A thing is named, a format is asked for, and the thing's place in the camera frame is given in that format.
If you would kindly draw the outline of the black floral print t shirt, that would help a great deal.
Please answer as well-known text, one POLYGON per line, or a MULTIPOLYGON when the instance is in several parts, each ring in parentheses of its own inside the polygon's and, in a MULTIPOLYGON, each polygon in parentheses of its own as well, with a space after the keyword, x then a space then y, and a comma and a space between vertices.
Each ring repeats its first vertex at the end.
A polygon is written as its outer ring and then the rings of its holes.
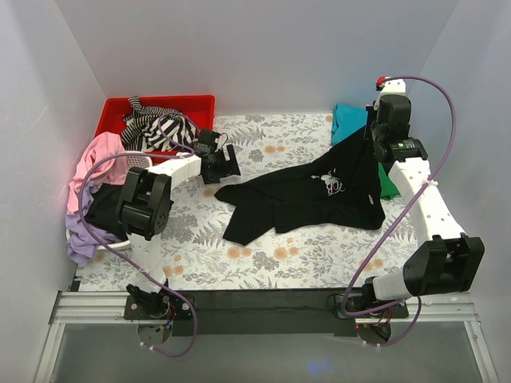
POLYGON ((309 164, 224 186, 215 197, 235 208, 223 238, 245 246, 271 229, 331 223, 378 230, 380 195, 372 144, 358 130, 309 164))

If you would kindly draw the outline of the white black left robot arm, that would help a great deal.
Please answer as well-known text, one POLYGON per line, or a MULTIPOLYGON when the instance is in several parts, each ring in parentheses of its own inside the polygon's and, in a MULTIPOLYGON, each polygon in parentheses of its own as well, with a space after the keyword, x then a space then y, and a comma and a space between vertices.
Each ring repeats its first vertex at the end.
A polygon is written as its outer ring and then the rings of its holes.
POLYGON ((133 285, 147 292, 142 309, 150 318, 163 318, 170 308, 168 297, 159 291, 167 281, 161 254, 161 233, 166 228, 174 187, 201 176, 205 184, 238 176, 235 149, 224 134, 203 130, 192 152, 162 156, 163 162, 149 168, 132 167, 125 178, 117 204, 117 218, 128 237, 130 262, 137 265, 133 285))

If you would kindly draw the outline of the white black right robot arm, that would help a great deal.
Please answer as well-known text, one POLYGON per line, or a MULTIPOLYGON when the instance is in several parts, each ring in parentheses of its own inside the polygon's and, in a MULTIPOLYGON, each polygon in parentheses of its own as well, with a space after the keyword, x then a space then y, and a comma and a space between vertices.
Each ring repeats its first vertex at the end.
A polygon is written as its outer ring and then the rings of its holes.
POLYGON ((411 206, 408 214, 419 244, 402 269, 364 283, 362 310, 375 318, 392 300, 469 290, 485 252, 482 240, 465 233, 429 180, 426 150, 409 135, 410 116, 411 101, 402 94, 384 94, 368 111, 366 134, 376 160, 411 206))

